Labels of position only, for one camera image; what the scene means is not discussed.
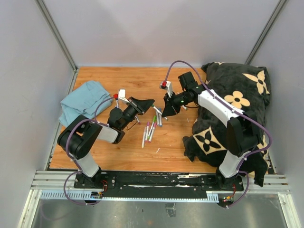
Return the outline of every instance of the wood surface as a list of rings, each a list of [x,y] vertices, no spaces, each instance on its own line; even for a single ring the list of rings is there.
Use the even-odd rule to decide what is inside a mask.
[[[74,89],[80,87],[89,80],[99,81],[111,95],[118,93],[121,88],[126,89],[126,98],[133,96],[137,99],[154,99],[156,107],[164,107],[163,97],[165,90],[159,88],[159,84],[167,74],[167,68],[144,67],[82,67],[79,70]],[[173,68],[169,79],[173,83],[174,92],[181,92],[178,76],[188,72],[189,68]],[[205,81],[205,74],[198,69]],[[126,105],[119,103],[123,110]],[[98,115],[98,120],[106,123],[110,111],[107,108]],[[116,171],[164,171],[164,172],[215,172],[215,168],[207,163],[200,162],[197,158],[194,162],[184,156],[183,136],[190,136],[192,125],[197,118],[197,109],[181,109],[176,116],[162,120],[163,127],[156,127],[151,143],[146,143],[141,148],[143,130],[148,121],[152,121],[155,110],[150,108],[144,115],[140,115],[141,125],[135,125],[126,131],[125,137],[119,144],[111,144],[96,140],[91,153],[96,163],[103,170]],[[75,165],[67,157],[66,153],[58,145],[52,158],[50,168],[75,168]]]

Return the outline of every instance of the gray wall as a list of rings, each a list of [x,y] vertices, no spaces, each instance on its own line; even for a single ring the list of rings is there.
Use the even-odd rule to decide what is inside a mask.
[[[267,127],[274,144],[272,160],[287,176],[304,225],[304,1],[287,3],[253,61],[266,66],[272,83]]]
[[[278,0],[45,0],[78,65],[245,62]]]
[[[34,0],[0,1],[0,226],[17,226],[72,70]]]

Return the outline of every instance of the blue towel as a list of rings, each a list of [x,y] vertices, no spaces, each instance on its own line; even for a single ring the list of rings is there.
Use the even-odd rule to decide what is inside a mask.
[[[92,119],[97,106],[110,97],[99,82],[88,81],[78,89],[71,92],[61,103],[62,115],[59,121],[65,127],[69,126],[80,114]],[[97,114],[108,108],[112,100],[103,103],[97,110]]]

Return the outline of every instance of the metal post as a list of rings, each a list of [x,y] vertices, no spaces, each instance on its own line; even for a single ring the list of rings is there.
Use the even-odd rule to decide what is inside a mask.
[[[259,48],[261,47],[263,41],[265,40],[266,36],[268,35],[270,29],[272,28],[273,24],[275,23],[276,19],[278,18],[279,14],[282,12],[284,5],[287,3],[288,0],[280,0],[275,7],[275,10],[272,12],[268,22],[266,23],[261,35],[257,39],[256,44],[254,45],[253,49],[251,50],[245,64],[250,65],[253,58],[257,54]]]
[[[66,56],[66,59],[68,60],[69,64],[71,65],[72,69],[75,72],[77,70],[77,65],[76,65],[75,61],[73,60],[71,54],[69,53],[67,46],[64,43],[56,25],[52,19],[51,14],[48,11],[47,6],[45,5],[43,0],[35,0],[35,1],[42,12],[42,15],[44,16],[45,20],[47,21],[50,29],[52,30],[61,50],[63,51],[64,55]]]

